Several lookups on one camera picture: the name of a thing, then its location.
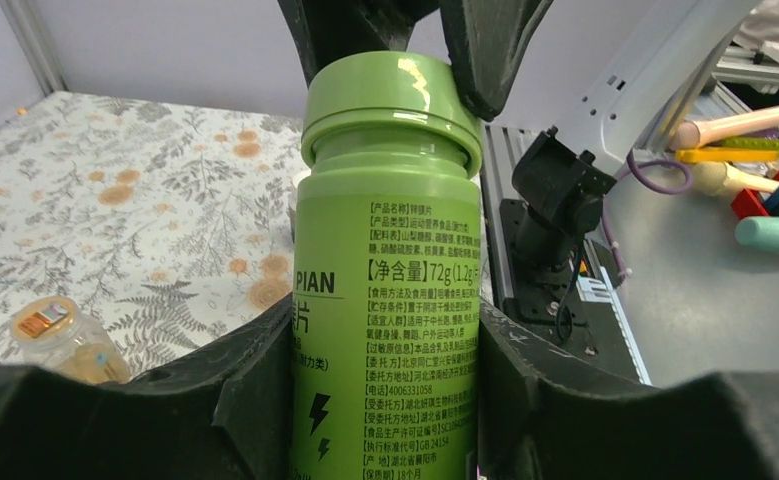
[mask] cable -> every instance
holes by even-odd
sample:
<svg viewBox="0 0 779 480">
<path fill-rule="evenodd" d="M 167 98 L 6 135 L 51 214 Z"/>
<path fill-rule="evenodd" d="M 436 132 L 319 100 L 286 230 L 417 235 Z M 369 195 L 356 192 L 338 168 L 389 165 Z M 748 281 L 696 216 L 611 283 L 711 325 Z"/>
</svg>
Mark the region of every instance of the cable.
<svg viewBox="0 0 779 480">
<path fill-rule="evenodd" d="M 645 185 L 646 188 L 652 192 L 663 195 L 680 195 L 692 187 L 692 171 L 690 171 L 689 167 L 683 163 L 676 162 L 674 160 L 657 159 L 643 163 L 636 163 L 636 159 L 633 156 L 633 150 L 631 150 L 627 154 L 627 166 L 628 170 L 625 170 L 623 173 L 616 175 L 616 180 L 622 180 L 628 175 L 633 175 L 634 178 L 636 178 L 639 183 Z M 648 177 L 646 177 L 645 174 L 641 171 L 644 168 L 656 166 L 670 167 L 680 170 L 684 177 L 683 185 L 677 188 L 657 185 L 656 183 L 649 180 Z M 604 200 L 604 206 L 601 212 L 601 230 L 604 232 L 604 237 L 607 239 L 607 244 L 610 245 L 610 252 L 613 254 L 613 261 L 616 262 L 616 267 L 619 269 L 619 279 L 624 281 L 624 279 L 630 276 L 633 271 L 627 268 L 627 265 L 625 265 L 624 258 L 622 258 L 622 254 L 619 251 L 619 242 L 613 238 L 612 228 L 610 228 L 610 221 L 607 216 L 606 199 Z"/>
<path fill-rule="evenodd" d="M 563 296 L 560 297 L 560 302 L 557 306 L 557 314 L 554 315 L 554 333 L 557 335 L 557 345 L 562 345 L 572 334 L 572 318 L 571 315 L 566 317 L 565 324 L 568 325 L 568 330 L 563 330 L 563 311 L 566 310 L 566 297 L 577 286 L 577 278 L 580 276 L 580 265 L 583 263 L 583 257 L 586 255 L 586 248 L 583 244 L 583 236 L 577 239 L 577 252 L 574 257 L 574 268 L 572 269 L 572 276 L 569 279 L 569 284 L 566 285 L 566 291 Z"/>
</svg>

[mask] yellow toy block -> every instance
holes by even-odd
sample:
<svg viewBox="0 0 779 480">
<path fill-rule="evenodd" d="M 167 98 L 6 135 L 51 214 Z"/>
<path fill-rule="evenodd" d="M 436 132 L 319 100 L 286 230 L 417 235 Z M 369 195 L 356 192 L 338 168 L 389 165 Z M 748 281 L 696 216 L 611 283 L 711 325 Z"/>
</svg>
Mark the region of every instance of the yellow toy block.
<svg viewBox="0 0 779 480">
<path fill-rule="evenodd" d="M 779 159 L 777 150 L 748 150 L 745 148 L 703 147 L 678 150 L 675 158 L 684 163 L 744 162 L 766 163 Z"/>
</svg>

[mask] orange flower pattern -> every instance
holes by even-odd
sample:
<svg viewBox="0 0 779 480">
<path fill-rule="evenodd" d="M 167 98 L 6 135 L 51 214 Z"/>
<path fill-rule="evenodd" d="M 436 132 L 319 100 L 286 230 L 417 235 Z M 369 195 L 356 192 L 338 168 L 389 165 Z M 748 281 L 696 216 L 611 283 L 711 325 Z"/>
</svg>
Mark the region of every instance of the orange flower pattern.
<svg viewBox="0 0 779 480">
<path fill-rule="evenodd" d="M 98 201 L 110 207 L 115 207 L 126 203 L 133 196 L 133 188 L 127 185 L 116 185 L 109 187 L 100 195 L 98 195 Z"/>
<path fill-rule="evenodd" d="M 253 130 L 242 130 L 236 137 L 242 142 L 253 142 L 256 140 L 256 132 Z"/>
<path fill-rule="evenodd" d="M 265 276 L 278 278 L 289 273 L 289 260 L 283 255 L 271 254 L 262 259 L 259 268 Z"/>
<path fill-rule="evenodd" d="M 237 276 L 248 271 L 248 262 L 244 258 L 234 258 L 230 260 L 229 270 Z"/>
<path fill-rule="evenodd" d="M 118 183 L 127 185 L 138 180 L 141 175 L 142 174 L 138 170 L 124 170 L 123 172 L 119 173 L 115 179 L 118 181 Z"/>
<path fill-rule="evenodd" d="M 233 147 L 233 153 L 239 158 L 253 158 L 261 151 L 262 148 L 257 143 L 240 143 Z"/>
<path fill-rule="evenodd" d="M 248 290 L 248 300 L 258 310 L 268 310 L 286 294 L 292 291 L 292 285 L 277 278 L 263 278 Z"/>
<path fill-rule="evenodd" d="M 150 279 L 152 282 L 164 282 L 168 280 L 168 272 L 157 270 L 150 274 Z"/>
<path fill-rule="evenodd" d="M 300 136 L 282 117 L 54 93 L 0 132 L 3 308 L 64 292 L 134 374 L 250 322 L 292 289 Z"/>
</svg>

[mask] green cap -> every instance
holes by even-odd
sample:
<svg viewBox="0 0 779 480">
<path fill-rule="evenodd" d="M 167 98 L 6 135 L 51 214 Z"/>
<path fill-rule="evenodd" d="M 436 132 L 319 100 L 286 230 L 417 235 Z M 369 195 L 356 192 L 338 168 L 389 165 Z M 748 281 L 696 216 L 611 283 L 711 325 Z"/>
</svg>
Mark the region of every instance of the green cap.
<svg viewBox="0 0 779 480">
<path fill-rule="evenodd" d="M 453 140 L 468 154 L 469 178 L 480 170 L 481 122 L 460 102 L 451 67 L 407 52 L 360 53 L 324 67 L 310 85 L 301 156 L 312 167 L 313 145 L 322 136 L 351 127 L 390 124 Z"/>
</svg>

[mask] product label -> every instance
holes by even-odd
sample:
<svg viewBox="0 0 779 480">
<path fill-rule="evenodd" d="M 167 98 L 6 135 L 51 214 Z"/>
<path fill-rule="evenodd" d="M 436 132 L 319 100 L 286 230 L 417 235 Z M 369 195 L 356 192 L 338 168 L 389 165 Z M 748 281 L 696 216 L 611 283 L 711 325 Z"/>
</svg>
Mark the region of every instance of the product label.
<svg viewBox="0 0 779 480">
<path fill-rule="evenodd" d="M 479 215 L 428 197 L 298 205 L 290 480 L 476 478 Z"/>
<path fill-rule="evenodd" d="M 68 317 L 68 310 L 56 302 L 49 303 L 45 308 L 37 310 L 18 323 L 18 328 L 31 338 L 38 338 L 55 323 Z"/>
</svg>

